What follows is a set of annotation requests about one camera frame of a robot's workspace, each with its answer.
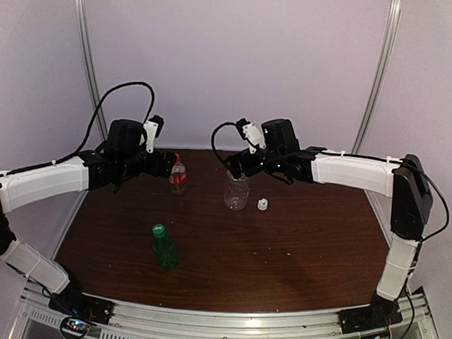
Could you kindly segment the white bottle cap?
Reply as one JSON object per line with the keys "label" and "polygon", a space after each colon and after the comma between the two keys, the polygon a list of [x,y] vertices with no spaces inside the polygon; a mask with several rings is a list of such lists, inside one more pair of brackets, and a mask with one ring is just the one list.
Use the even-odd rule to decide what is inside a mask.
{"label": "white bottle cap", "polygon": [[265,211],[268,209],[268,205],[269,205],[269,201],[267,200],[267,198],[261,198],[258,200],[256,207],[258,210],[260,211]]}

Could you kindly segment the clear wide plastic bottle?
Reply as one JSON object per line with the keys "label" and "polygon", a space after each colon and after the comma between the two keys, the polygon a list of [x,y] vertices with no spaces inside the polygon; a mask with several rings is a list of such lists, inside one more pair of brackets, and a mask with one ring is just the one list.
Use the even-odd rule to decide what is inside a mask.
{"label": "clear wide plastic bottle", "polygon": [[248,202],[249,193],[250,186],[247,177],[235,178],[229,171],[226,172],[223,199],[228,209],[242,210]]}

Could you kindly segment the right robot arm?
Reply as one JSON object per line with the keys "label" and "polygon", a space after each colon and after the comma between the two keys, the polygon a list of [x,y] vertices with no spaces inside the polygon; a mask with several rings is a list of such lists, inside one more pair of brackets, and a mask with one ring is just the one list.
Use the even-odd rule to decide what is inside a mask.
{"label": "right robot arm", "polygon": [[431,188],[419,159],[412,154],[381,159],[321,146],[302,148],[287,118],[264,122],[261,127],[242,118],[235,128],[248,144],[246,150],[226,159],[236,179],[264,172],[281,175],[289,184],[334,184],[371,191],[391,200],[392,241],[376,290],[380,299],[364,311],[364,320],[371,327],[389,320],[394,311],[389,301],[397,299],[411,274],[433,206]]}

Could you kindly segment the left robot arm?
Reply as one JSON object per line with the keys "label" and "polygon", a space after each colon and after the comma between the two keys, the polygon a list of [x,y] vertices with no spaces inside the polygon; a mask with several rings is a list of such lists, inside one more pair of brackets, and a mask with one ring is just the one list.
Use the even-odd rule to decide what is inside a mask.
{"label": "left robot arm", "polygon": [[144,123],[113,121],[107,140],[96,150],[75,152],[71,157],[42,166],[0,172],[0,260],[49,292],[59,294],[59,304],[70,315],[83,315],[88,299],[71,287],[74,282],[67,270],[17,238],[10,229],[7,214],[24,205],[71,192],[107,185],[118,191],[122,184],[142,173],[167,179],[176,156],[154,148],[162,127],[163,119],[158,115]]}

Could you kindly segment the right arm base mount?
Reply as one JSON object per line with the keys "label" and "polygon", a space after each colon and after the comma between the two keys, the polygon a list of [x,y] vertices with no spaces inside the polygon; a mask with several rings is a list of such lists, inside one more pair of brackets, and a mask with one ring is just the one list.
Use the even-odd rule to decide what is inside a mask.
{"label": "right arm base mount", "polygon": [[383,329],[402,322],[403,315],[398,302],[402,294],[403,291],[390,300],[374,292],[368,305],[341,310],[338,317],[342,334]]}

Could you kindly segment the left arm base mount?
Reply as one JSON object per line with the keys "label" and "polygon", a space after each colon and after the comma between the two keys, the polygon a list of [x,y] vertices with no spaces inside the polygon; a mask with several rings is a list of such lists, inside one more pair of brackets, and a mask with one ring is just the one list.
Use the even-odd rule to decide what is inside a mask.
{"label": "left arm base mount", "polygon": [[114,303],[83,292],[77,277],[67,270],[69,284],[60,293],[51,293],[48,308],[94,324],[108,325]]}

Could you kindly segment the red label cola bottle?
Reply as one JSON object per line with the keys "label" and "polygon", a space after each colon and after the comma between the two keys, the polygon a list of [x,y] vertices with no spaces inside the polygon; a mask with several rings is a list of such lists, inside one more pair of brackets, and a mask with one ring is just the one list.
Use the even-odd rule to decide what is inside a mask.
{"label": "red label cola bottle", "polygon": [[171,184],[171,191],[177,195],[185,194],[185,186],[187,182],[186,167],[181,162],[178,169],[171,171],[169,176],[169,183]]}

